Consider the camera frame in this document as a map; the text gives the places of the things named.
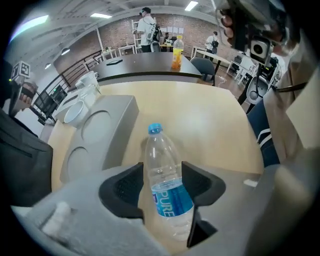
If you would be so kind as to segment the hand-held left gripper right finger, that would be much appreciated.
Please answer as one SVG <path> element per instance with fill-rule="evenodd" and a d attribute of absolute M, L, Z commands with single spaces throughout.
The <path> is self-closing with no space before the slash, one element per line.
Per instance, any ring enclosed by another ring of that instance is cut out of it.
<path fill-rule="evenodd" d="M 187 161 L 181 163 L 182 184 L 188 192 L 193 206 L 192 222 L 186 246 L 188 248 L 208 239 L 218 230 L 202 219 L 199 208 L 214 204 L 226 191 L 226 183 L 218 176 Z"/>

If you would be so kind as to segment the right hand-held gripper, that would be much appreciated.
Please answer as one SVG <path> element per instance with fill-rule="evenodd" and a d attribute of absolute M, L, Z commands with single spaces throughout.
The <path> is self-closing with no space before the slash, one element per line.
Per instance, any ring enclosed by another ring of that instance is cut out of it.
<path fill-rule="evenodd" d="M 280 0 L 217 0 L 215 17 L 221 23 L 220 10 L 230 10 L 234 37 L 232 45 L 223 34 L 220 42 L 262 66 L 270 67 L 277 46 L 285 46 L 290 38 L 289 21 Z"/>

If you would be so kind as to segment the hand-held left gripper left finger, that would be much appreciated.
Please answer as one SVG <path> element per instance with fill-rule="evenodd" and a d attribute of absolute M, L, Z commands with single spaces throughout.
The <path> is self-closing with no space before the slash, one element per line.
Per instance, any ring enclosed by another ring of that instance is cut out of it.
<path fill-rule="evenodd" d="M 101 203 L 119 218 L 143 218 L 138 207 L 140 192 L 144 185 L 142 162 L 109 177 L 99 187 Z"/>

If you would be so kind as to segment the person's right hand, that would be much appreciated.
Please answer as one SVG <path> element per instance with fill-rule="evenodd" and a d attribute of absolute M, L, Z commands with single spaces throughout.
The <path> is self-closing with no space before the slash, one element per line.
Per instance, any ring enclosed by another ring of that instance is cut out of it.
<path fill-rule="evenodd" d="M 227 37 L 227 42 L 232 45 L 233 38 L 234 38 L 234 31 L 233 31 L 233 19 L 230 16 L 231 10 L 230 9 L 220 9 L 221 14 L 221 24 L 224 27 L 224 35 Z"/>

